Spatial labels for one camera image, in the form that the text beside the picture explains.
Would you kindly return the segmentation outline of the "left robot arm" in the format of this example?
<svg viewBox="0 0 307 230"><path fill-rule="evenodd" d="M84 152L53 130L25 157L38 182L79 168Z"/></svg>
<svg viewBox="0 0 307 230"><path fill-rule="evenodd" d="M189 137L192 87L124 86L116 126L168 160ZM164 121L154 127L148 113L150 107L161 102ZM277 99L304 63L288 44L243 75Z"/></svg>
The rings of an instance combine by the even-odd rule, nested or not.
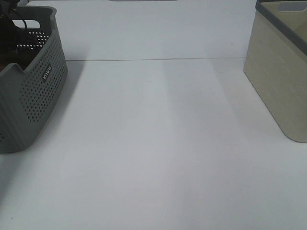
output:
<svg viewBox="0 0 307 230"><path fill-rule="evenodd" d="M31 40L26 21L17 11L19 2L19 0L0 1L0 70L10 64L18 54L18 45ZM10 15L18 16L24 23L24 28L16 26Z"/></svg>

